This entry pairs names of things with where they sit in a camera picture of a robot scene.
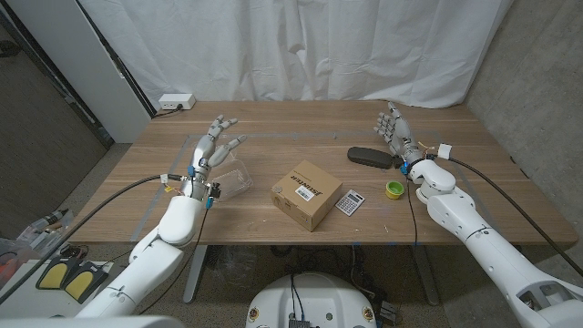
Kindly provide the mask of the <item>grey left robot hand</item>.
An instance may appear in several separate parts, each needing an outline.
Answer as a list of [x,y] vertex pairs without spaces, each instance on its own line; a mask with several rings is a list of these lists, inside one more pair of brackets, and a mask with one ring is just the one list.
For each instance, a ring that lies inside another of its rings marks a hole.
[[207,134],[199,139],[189,163],[189,178],[182,185],[182,192],[186,196],[203,200],[212,169],[218,167],[233,149],[247,139],[245,135],[241,135],[228,143],[217,145],[220,134],[237,122],[236,118],[225,119],[223,115],[219,115],[210,124]]

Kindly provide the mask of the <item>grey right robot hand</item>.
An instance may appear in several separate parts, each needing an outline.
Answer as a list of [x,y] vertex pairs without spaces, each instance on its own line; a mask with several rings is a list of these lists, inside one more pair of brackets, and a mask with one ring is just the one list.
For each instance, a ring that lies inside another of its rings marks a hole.
[[424,159],[423,151],[418,148],[408,122],[394,103],[389,101],[387,107],[386,113],[378,115],[373,130],[384,139],[391,154],[403,161],[403,173],[408,176],[413,165]]

